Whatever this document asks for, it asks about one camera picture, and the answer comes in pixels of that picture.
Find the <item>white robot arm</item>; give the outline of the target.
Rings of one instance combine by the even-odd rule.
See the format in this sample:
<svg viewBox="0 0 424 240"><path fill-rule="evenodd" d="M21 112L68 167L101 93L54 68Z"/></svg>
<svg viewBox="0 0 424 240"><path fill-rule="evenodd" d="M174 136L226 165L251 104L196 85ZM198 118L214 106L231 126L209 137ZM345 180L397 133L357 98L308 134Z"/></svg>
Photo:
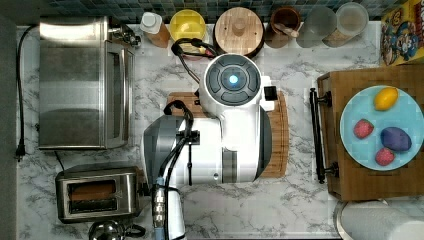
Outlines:
<svg viewBox="0 0 424 240"><path fill-rule="evenodd" d="M267 113L274 109L276 88L252 60L238 54L216 57L198 94L204 118L173 100L141 139L154 240L186 240L180 187L252 182L271 159Z"/></svg>

